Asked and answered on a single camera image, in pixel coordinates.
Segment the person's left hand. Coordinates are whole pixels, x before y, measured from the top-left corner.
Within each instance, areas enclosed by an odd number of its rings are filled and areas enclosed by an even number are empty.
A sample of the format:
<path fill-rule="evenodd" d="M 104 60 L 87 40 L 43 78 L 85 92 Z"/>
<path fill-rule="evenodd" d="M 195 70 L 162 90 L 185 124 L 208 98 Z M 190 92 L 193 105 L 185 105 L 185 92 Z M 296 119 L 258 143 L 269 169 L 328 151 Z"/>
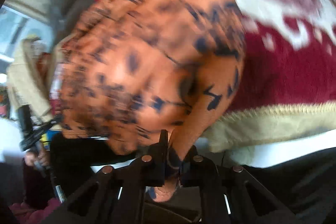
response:
<path fill-rule="evenodd" d="M 42 166 L 50 165 L 50 154 L 45 147 L 41 148 L 39 155 L 31 151 L 25 153 L 25 164 L 27 166 L 34 167 L 36 162 L 39 162 Z"/>

